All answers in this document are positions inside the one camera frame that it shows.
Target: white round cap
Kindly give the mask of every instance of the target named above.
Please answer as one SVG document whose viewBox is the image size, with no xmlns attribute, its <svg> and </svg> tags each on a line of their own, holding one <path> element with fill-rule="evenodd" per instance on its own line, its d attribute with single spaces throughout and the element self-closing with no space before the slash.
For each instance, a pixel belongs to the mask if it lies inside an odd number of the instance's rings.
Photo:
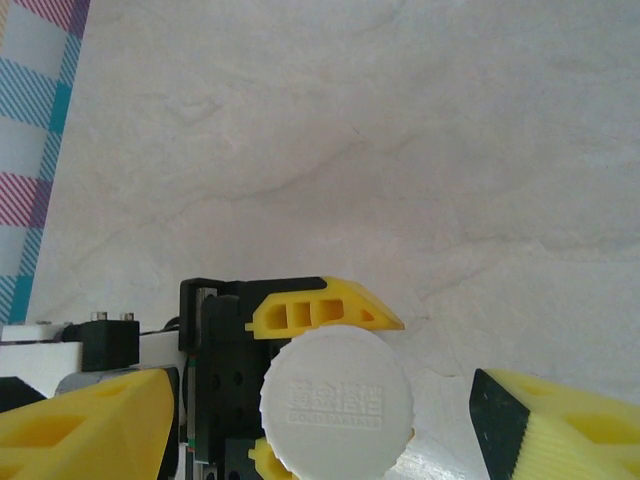
<svg viewBox="0 0 640 480">
<path fill-rule="evenodd" d="M 272 361 L 261 396 L 267 441 L 303 480 L 380 478 L 412 434 L 402 367 L 361 328 L 321 327 L 294 338 Z"/>
</svg>

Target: striped cloth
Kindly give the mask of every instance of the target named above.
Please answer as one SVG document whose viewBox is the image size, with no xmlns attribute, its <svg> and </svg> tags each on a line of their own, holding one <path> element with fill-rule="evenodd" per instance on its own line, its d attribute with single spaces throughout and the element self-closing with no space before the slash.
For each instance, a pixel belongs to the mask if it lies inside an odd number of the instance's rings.
<svg viewBox="0 0 640 480">
<path fill-rule="evenodd" d="M 90 0 L 0 0 L 0 324 L 23 323 Z"/>
</svg>

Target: yellow plastic bracket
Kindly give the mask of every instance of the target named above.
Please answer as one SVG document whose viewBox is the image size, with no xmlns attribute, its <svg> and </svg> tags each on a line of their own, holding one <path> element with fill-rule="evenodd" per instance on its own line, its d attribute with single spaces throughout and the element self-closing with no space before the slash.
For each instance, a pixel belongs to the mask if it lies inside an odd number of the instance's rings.
<svg viewBox="0 0 640 480">
<path fill-rule="evenodd" d="M 400 319 L 362 285 L 323 277 L 327 287 L 272 293 L 245 329 L 257 340 L 292 338 L 325 325 L 353 325 L 366 330 L 404 330 Z"/>
<path fill-rule="evenodd" d="M 506 370 L 487 370 L 530 410 L 513 480 L 640 478 L 640 406 Z"/>
<path fill-rule="evenodd" d="M 254 461 L 256 472 L 264 480 L 297 480 L 278 460 L 266 438 L 256 440 L 255 448 L 249 450 L 249 458 Z"/>
<path fill-rule="evenodd" d="M 0 415 L 0 480 L 153 480 L 173 420 L 163 370 L 146 370 Z"/>
</svg>

